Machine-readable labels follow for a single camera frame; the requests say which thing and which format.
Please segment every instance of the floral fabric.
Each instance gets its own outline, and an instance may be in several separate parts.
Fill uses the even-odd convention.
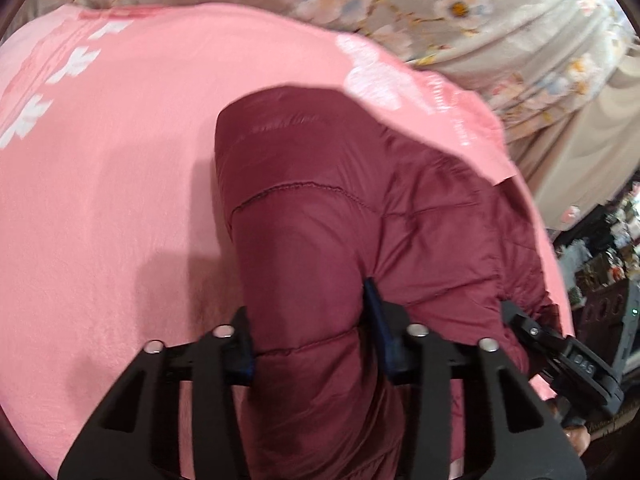
[[[417,70],[477,91],[502,119],[507,142],[583,107],[633,37],[615,0],[30,0],[15,27],[69,1],[98,8],[230,2],[357,32]]]

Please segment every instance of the pink cloth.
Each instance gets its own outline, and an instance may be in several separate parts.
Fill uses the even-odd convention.
[[[284,84],[337,88],[494,184],[517,174],[475,94],[363,38],[258,10],[66,6],[9,38],[5,66],[0,404],[54,475],[143,342],[193,340],[242,303],[211,171],[230,102]],[[570,333],[552,249],[516,180]]]

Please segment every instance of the silver rivet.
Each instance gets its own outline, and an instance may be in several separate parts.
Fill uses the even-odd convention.
[[[495,339],[491,339],[490,337],[481,339],[478,343],[478,346],[485,352],[495,352],[498,348],[500,348],[498,342]]]
[[[429,329],[419,323],[413,323],[406,328],[406,332],[414,337],[424,337],[429,333]]]
[[[162,341],[158,341],[158,339],[147,341],[145,344],[145,352],[148,354],[159,354],[163,349],[164,343]]]
[[[231,325],[219,325],[213,329],[213,335],[220,339],[231,337],[235,333],[236,329]]]

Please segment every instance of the jacket sleeve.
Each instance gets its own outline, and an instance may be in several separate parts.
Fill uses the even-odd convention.
[[[500,300],[513,301],[537,322],[561,333],[558,306],[546,291],[524,197],[511,179],[501,182],[494,190],[494,218],[502,261]]]

